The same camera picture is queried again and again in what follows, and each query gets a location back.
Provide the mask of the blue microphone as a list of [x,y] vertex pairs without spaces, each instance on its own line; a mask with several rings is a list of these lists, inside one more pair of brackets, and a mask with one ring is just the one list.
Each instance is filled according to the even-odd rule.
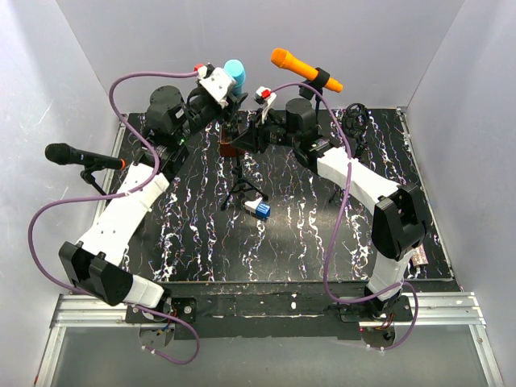
[[234,95],[240,95],[246,81],[246,72],[243,63],[237,59],[230,59],[225,63],[223,69],[235,80],[235,86],[232,93]]

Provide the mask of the black tripod stand blue mic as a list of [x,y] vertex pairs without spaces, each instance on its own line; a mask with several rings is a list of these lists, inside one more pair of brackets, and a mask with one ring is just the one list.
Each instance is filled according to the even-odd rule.
[[[243,131],[243,118],[240,115],[237,115],[232,121],[228,123],[236,123],[239,127],[239,133]],[[223,157],[224,159],[235,160],[235,165],[232,167],[231,170],[231,174],[235,176],[235,181],[226,198],[224,199],[223,204],[220,206],[220,210],[225,210],[227,208],[229,200],[236,194],[245,194],[246,192],[251,191],[256,191],[264,199],[264,201],[268,201],[268,195],[264,193],[259,187],[251,183],[244,176],[241,157],[242,156],[233,158]]]

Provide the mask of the blue white toy block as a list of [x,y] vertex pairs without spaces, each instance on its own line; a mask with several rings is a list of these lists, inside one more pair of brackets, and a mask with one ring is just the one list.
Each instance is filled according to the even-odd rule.
[[247,200],[243,203],[243,207],[257,218],[266,219],[270,216],[271,207],[263,198],[257,198],[253,201]]

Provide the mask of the black shock mount tripod stand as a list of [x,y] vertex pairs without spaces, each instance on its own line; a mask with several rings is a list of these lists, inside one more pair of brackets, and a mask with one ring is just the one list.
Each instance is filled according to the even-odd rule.
[[352,156],[360,160],[368,147],[368,142],[365,138],[370,125],[368,108],[358,102],[352,103],[343,111],[340,124],[346,137],[353,139],[356,143]]

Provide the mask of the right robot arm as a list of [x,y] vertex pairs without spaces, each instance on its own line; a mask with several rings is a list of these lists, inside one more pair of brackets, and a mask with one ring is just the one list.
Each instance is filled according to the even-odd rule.
[[354,197],[369,210],[377,258],[359,301],[370,318],[380,321],[392,314],[409,261],[429,231],[425,196],[417,185],[400,185],[349,157],[346,148],[320,134],[317,117],[302,98],[287,103],[284,118],[273,110],[258,110],[231,145],[253,153],[271,144],[290,147],[300,165],[335,183],[345,197]]

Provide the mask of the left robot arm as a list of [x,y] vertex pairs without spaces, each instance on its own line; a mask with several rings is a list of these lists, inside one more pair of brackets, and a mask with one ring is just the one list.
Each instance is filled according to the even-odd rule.
[[240,87],[220,86],[222,101],[202,85],[187,98],[175,86],[154,90],[145,114],[143,146],[94,225],[77,242],[64,243],[60,261],[71,284],[110,306],[139,305],[156,323],[172,312],[170,292],[154,281],[124,271],[121,260],[128,244],[155,201],[165,193],[189,152],[186,142],[214,121],[231,123],[247,97]]

